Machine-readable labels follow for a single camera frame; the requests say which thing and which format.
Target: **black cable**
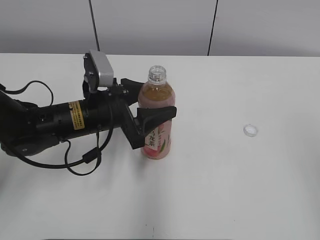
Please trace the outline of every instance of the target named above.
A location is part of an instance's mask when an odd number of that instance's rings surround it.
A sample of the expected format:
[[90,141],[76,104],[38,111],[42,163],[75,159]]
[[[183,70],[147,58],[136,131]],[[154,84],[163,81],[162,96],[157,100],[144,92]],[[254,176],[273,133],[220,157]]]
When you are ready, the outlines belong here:
[[209,48],[208,48],[207,56],[209,56],[209,54],[210,54],[212,36],[214,34],[214,27],[215,27],[215,21],[216,21],[217,9],[218,9],[218,1],[219,0],[216,0],[216,3],[215,3],[215,10],[214,10],[214,16],[213,16],[213,21],[212,21],[212,28],[211,28],[211,35],[210,35],[210,42],[209,42]]
[[53,103],[54,103],[54,93],[51,91],[50,87],[48,87],[47,84],[45,84],[44,82],[42,81],[37,81],[37,80],[34,80],[34,81],[30,81],[28,82],[27,85],[25,85],[23,88],[19,89],[19,90],[15,90],[15,91],[9,91],[9,90],[6,90],[6,87],[3,86],[2,84],[0,84],[0,91],[4,92],[5,94],[10,94],[10,95],[17,95],[17,94],[22,94],[31,84],[33,83],[38,83],[38,84],[42,84],[44,85],[48,90],[49,92],[51,93],[51,103],[49,106],[51,106]]
[[110,139],[112,137],[112,133],[114,132],[114,128],[115,128],[115,123],[114,123],[114,114],[112,113],[112,108],[111,105],[108,104],[109,107],[109,112],[110,112],[110,128],[109,128],[109,132],[108,135],[106,136],[106,139],[104,141],[104,143],[102,144],[102,146],[100,147],[100,151],[102,152],[103,149],[105,149],[105,147],[108,145],[108,143],[110,142]]
[[68,163],[68,153],[70,151],[70,148],[71,148],[71,142],[69,140],[64,140],[65,142],[67,142],[69,144],[65,154],[64,154],[64,163],[66,165],[66,168],[69,170],[69,172],[73,173],[74,175],[77,175],[77,176],[86,176],[86,175],[89,175],[89,174],[92,174],[101,164],[101,151],[99,149],[99,129],[98,131],[96,132],[96,149],[97,149],[97,160],[96,160],[96,164],[95,164],[95,167],[94,169],[92,169],[91,171],[89,172],[86,172],[86,173],[79,173],[79,172],[76,172],[74,170],[72,170],[70,164]]
[[[32,161],[28,158],[26,158],[25,156],[23,156],[21,153],[19,153],[11,144],[9,144],[7,141],[5,141],[4,139],[1,139],[0,136],[0,142],[11,152],[13,153],[17,158],[19,158],[21,161],[25,162],[26,164],[30,164],[34,167],[37,168],[42,168],[42,169],[65,169],[67,168],[67,166],[65,164],[62,165],[51,165],[51,164],[44,164],[44,163],[39,163],[36,161]],[[70,167],[74,167],[77,166],[79,164],[84,163],[83,160],[79,160],[79,161],[75,161],[72,163],[69,163]]]
[[65,154],[64,154],[64,163],[66,165],[66,168],[69,170],[69,172],[73,173],[74,175],[77,175],[77,176],[86,176],[86,175],[89,175],[91,173],[93,173],[101,164],[101,161],[102,161],[102,157],[101,157],[101,152],[106,148],[106,146],[108,145],[108,143],[110,142],[110,139],[112,137],[112,134],[114,132],[114,128],[115,128],[115,123],[114,123],[114,115],[113,115],[113,112],[112,112],[112,108],[111,108],[111,105],[108,104],[108,107],[109,107],[109,112],[110,112],[110,128],[109,128],[109,132],[108,132],[108,135],[106,136],[106,139],[104,141],[104,143],[102,144],[101,147],[99,147],[99,131],[100,131],[100,128],[97,129],[97,132],[96,132],[96,157],[97,158],[97,161],[96,161],[96,164],[95,164],[95,167],[93,170],[91,170],[90,172],[87,172],[87,173],[79,173],[79,172],[76,172],[74,170],[72,170],[72,166],[68,163],[68,154],[69,154],[69,151],[70,151],[70,148],[71,148],[71,142],[67,139],[63,140],[64,142],[67,142],[69,144]]
[[90,13],[91,13],[91,19],[92,19],[92,25],[93,25],[93,31],[94,31],[96,49],[100,52],[100,46],[99,46],[99,41],[98,41],[98,34],[97,34],[95,16],[94,16],[94,11],[92,10],[91,0],[89,0],[89,6],[90,6]]

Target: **warning label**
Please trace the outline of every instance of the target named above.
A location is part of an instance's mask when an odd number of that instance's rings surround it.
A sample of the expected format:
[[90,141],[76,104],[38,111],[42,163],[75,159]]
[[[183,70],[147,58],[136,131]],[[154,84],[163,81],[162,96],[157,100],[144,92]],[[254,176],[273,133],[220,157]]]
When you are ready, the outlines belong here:
[[79,101],[69,102],[70,114],[73,122],[74,130],[80,130],[85,128],[84,116]]

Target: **plastic bottle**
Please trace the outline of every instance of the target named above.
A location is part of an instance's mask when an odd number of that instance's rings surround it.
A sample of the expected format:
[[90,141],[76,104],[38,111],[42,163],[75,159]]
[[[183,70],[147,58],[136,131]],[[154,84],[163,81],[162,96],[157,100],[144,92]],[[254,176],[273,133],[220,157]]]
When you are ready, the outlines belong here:
[[[138,96],[140,108],[163,108],[175,105],[176,95],[167,83],[167,72],[163,66],[155,65],[149,70],[148,81],[143,85]],[[171,148],[171,126],[169,120],[154,129],[146,138],[141,151],[150,159],[162,159]]]

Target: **white wall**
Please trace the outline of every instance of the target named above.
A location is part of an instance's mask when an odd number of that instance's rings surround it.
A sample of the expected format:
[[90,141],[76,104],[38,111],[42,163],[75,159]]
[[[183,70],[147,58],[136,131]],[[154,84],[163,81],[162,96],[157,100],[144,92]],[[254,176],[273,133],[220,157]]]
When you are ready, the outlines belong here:
[[[206,55],[215,0],[92,0],[107,54]],[[0,52],[96,48],[88,0],[1,0]]]
[[320,57],[320,0],[220,0],[211,55]]
[[92,0],[102,51],[206,55],[215,0]]
[[86,0],[0,0],[0,53],[85,53],[95,45]]
[[[92,0],[107,54],[206,55],[216,0]],[[320,0],[220,0],[210,55],[320,57]],[[96,48],[88,0],[0,0],[0,53]]]

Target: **table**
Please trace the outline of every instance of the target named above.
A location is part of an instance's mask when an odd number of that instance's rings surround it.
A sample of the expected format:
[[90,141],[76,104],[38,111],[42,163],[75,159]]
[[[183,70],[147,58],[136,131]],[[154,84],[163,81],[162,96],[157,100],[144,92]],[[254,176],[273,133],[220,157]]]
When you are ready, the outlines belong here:
[[[108,57],[118,79],[166,68],[178,109],[170,154],[144,159],[116,129],[101,166],[79,177],[1,151],[0,239],[320,239],[320,58]],[[8,90],[40,80],[55,104],[83,98],[82,55],[0,54],[0,72]],[[14,97],[50,103],[37,84]],[[74,139],[69,159],[94,145]],[[32,159],[61,164],[67,146]]]

